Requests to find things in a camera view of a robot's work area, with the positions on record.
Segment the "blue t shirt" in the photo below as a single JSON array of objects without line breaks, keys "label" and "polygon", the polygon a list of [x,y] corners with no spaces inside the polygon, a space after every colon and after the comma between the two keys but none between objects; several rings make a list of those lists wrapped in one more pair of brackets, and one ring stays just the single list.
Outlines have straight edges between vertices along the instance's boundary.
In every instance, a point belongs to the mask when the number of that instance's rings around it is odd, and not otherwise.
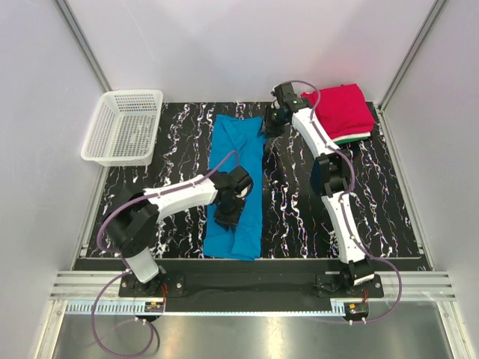
[{"label": "blue t shirt", "polygon": [[252,261],[260,257],[263,229],[262,119],[216,116],[209,157],[219,188],[207,209],[204,255]]}]

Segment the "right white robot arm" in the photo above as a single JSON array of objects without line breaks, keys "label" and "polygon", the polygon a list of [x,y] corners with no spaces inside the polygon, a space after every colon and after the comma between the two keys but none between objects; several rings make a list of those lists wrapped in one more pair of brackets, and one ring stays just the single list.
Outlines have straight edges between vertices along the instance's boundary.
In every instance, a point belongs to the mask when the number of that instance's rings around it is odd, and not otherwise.
[{"label": "right white robot arm", "polygon": [[374,278],[370,257],[360,244],[360,235],[350,205],[356,183],[352,159],[327,134],[316,116],[320,98],[311,103],[296,94],[294,81],[272,89],[274,100],[266,108],[260,133],[268,138],[283,135],[287,125],[304,139],[314,157],[310,184],[329,214],[338,243],[341,268],[336,278],[317,288],[327,294],[342,291],[357,296]]}]

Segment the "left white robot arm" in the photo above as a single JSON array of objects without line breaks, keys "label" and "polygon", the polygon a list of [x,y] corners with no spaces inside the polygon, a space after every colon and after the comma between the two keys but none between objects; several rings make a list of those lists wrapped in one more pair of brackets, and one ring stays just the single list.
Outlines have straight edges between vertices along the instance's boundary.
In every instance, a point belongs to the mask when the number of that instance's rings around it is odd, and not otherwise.
[{"label": "left white robot arm", "polygon": [[106,217],[97,234],[97,247],[104,250],[103,238],[108,237],[109,250],[126,266],[124,289],[156,296],[166,288],[165,270],[149,249],[157,223],[192,207],[214,205],[215,223],[235,230],[252,188],[252,178],[240,165],[230,172],[213,169],[175,185],[145,188]]}]

